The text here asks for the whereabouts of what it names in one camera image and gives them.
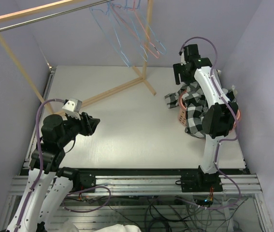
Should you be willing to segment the black white checked shirt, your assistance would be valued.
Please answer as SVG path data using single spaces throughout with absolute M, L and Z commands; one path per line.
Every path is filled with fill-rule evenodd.
M 208 113 L 209 106 L 197 81 L 182 85 L 177 92 L 165 95 L 164 99 L 169 109 L 183 104 L 185 133 L 196 138 L 205 138 L 202 121 Z

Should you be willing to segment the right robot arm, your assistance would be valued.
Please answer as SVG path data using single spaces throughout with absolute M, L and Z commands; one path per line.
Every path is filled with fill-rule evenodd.
M 238 105 L 223 92 L 210 59 L 200 56 L 197 44 L 183 46 L 179 54 L 181 62 L 173 65 L 176 84 L 196 81 L 209 109 L 202 120 L 205 132 L 202 162 L 198 169 L 182 176 L 176 184 L 181 186 L 182 192 L 222 191 L 219 185 L 219 148 L 237 122 Z

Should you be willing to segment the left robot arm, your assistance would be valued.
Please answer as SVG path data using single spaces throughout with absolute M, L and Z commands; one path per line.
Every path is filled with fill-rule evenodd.
M 43 120 L 42 135 L 31 155 L 27 185 L 18 209 L 7 232 L 45 232 L 69 192 L 80 188 L 78 169 L 60 164 L 66 153 L 64 147 L 75 140 L 77 135 L 91 136 L 100 119 L 83 112 L 74 118 L 52 114 Z

